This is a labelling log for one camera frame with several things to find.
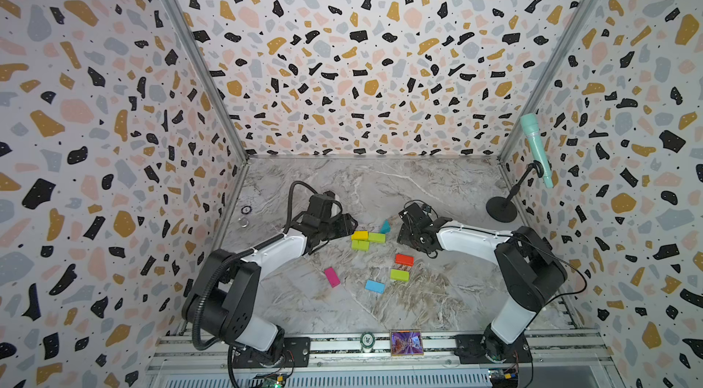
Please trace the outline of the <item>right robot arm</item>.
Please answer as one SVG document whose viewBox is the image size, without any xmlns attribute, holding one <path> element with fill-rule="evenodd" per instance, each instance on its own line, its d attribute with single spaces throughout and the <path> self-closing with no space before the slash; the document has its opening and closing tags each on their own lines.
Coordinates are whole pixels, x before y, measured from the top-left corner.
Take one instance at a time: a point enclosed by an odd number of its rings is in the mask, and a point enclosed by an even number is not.
<svg viewBox="0 0 703 388">
<path fill-rule="evenodd" d="M 454 354 L 462 364 L 531 363 L 525 331 L 552 301 L 567 296 L 560 287 L 571 264 L 553 254 L 551 245 L 527 226 L 496 232 L 439 216 L 421 200 L 410 200 L 399 212 L 397 242 L 433 258 L 459 252 L 499 268 L 508 298 L 483 334 L 456 339 Z"/>
</svg>

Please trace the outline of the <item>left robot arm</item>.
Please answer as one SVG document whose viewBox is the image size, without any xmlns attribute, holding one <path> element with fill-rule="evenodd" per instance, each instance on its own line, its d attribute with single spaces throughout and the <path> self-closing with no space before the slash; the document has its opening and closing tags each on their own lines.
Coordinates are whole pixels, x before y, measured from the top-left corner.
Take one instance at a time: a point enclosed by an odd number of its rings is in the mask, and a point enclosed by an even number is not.
<svg viewBox="0 0 703 388">
<path fill-rule="evenodd" d="M 285 331 L 254 314 L 260 281 L 357 228 L 333 192 L 293 182 L 282 232 L 238 254 L 217 249 L 203 263 L 181 311 L 191 325 L 194 348 L 206 351 L 222 342 L 231 351 L 250 352 L 265 366 L 279 364 Z"/>
</svg>

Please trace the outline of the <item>teal triangular block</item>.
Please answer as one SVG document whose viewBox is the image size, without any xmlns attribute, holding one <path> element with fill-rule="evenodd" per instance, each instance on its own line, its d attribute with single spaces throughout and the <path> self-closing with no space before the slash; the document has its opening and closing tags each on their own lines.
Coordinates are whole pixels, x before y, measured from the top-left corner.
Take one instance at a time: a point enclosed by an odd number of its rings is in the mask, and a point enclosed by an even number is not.
<svg viewBox="0 0 703 388">
<path fill-rule="evenodd" d="M 384 221 L 384 223 L 382 224 L 380 233 L 388 234 L 389 232 L 391 232 L 391 225 L 390 225 L 389 221 Z"/>
</svg>

